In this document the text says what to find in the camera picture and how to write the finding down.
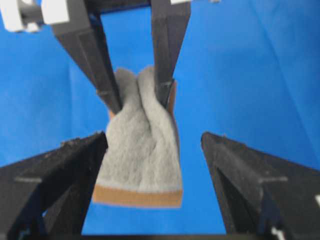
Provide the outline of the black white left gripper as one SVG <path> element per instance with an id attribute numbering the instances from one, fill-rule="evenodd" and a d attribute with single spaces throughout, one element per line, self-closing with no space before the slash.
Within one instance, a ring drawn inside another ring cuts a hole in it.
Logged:
<path id="1" fill-rule="evenodd" d="M 100 14 L 149 6 L 149 0 L 2 0 L 0 13 L 9 32 L 38 32 L 51 25 L 54 36 L 94 85 L 114 114 L 122 100 L 112 68 Z"/>

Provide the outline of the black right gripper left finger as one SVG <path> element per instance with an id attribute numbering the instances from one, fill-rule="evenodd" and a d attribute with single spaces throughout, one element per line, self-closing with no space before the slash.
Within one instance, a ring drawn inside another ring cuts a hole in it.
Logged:
<path id="1" fill-rule="evenodd" d="M 0 169 L 3 240 L 80 240 L 108 144 L 104 132 Z"/>

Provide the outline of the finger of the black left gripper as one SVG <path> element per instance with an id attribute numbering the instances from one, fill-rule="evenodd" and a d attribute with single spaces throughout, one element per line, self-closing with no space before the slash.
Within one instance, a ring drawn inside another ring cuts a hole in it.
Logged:
<path id="1" fill-rule="evenodd" d="M 172 4 L 170 0 L 152 0 L 150 3 L 155 94 L 159 103 L 166 108 L 191 15 L 191 3 Z"/>

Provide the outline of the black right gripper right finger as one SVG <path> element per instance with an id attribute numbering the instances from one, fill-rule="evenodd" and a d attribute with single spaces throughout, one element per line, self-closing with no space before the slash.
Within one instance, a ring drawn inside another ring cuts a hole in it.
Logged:
<path id="1" fill-rule="evenodd" d="M 210 132 L 201 147 L 227 233 L 319 239 L 318 170 Z"/>

